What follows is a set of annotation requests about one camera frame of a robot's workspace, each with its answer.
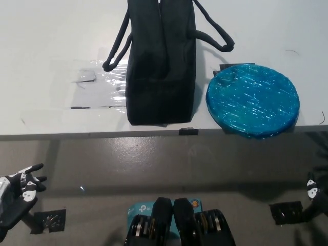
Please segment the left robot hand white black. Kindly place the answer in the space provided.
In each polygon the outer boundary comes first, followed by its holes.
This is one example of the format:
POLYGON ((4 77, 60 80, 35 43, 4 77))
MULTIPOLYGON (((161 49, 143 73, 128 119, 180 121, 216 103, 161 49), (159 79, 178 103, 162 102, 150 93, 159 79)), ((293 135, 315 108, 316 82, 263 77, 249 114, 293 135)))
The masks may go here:
POLYGON ((1 229, 12 229, 37 202, 37 193, 46 190, 46 176, 32 173, 44 167, 43 163, 24 168, 1 177, 1 229))

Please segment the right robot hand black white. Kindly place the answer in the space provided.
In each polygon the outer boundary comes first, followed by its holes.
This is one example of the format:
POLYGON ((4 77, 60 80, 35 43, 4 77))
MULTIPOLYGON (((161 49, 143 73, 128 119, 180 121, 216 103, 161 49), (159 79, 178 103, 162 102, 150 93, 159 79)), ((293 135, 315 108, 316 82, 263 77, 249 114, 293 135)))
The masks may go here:
POLYGON ((317 183, 314 172, 325 171, 327 172, 327 166, 314 167, 313 171, 308 172, 307 175, 307 195, 312 204, 315 204, 322 212, 327 212, 327 191, 321 188, 317 183))

